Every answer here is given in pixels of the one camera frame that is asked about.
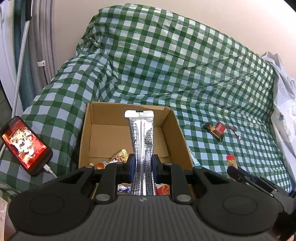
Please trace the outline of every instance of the phone screen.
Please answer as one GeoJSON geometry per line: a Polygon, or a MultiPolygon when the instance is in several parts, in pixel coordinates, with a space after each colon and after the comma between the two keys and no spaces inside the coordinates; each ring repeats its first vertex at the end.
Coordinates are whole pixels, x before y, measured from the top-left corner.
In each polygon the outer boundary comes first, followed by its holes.
{"type": "Polygon", "coordinates": [[[47,148],[20,119],[8,124],[2,138],[27,169],[47,148]]]}

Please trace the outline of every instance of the white clip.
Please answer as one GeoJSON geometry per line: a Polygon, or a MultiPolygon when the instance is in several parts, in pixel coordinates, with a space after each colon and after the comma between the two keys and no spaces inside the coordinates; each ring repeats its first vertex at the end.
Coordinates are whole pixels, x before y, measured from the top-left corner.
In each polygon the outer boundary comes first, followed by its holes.
{"type": "Polygon", "coordinates": [[[41,62],[37,62],[38,67],[42,67],[45,65],[45,60],[41,61],[41,62]]]}

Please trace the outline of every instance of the checkered tablecloth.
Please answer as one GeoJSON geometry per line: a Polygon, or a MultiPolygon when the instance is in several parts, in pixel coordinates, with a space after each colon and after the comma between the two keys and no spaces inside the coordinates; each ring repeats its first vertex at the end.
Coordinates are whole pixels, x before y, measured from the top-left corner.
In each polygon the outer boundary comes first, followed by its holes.
{"type": "MultiPolygon", "coordinates": [[[[69,171],[91,101],[171,107],[190,149],[200,163],[226,174],[233,154],[250,173],[275,181],[287,191],[293,181],[273,140],[272,67],[260,56],[202,23],[175,13],[126,4],[99,10],[51,83],[22,118],[53,149],[49,166],[69,171]],[[234,126],[218,142],[206,122],[234,126]]],[[[5,150],[0,181],[20,191],[52,178],[30,177],[5,150]]]]}

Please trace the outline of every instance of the beige wall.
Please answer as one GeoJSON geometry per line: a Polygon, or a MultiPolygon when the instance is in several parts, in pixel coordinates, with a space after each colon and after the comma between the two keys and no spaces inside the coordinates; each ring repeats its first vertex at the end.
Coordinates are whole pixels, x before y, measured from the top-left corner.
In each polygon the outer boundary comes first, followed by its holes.
{"type": "MultiPolygon", "coordinates": [[[[55,0],[57,68],[75,55],[79,39],[98,9],[122,0],[55,0]]],[[[135,0],[192,18],[226,33],[254,52],[278,53],[296,78],[296,13],[283,0],[135,0]]]]}

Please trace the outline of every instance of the black phone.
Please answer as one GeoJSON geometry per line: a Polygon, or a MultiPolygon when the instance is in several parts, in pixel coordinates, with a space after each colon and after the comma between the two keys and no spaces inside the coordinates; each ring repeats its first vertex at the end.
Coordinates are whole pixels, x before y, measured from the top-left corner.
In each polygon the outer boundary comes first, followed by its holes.
{"type": "Polygon", "coordinates": [[[19,116],[15,116],[3,126],[0,136],[30,175],[36,175],[52,157],[51,148],[44,144],[19,116]]]}

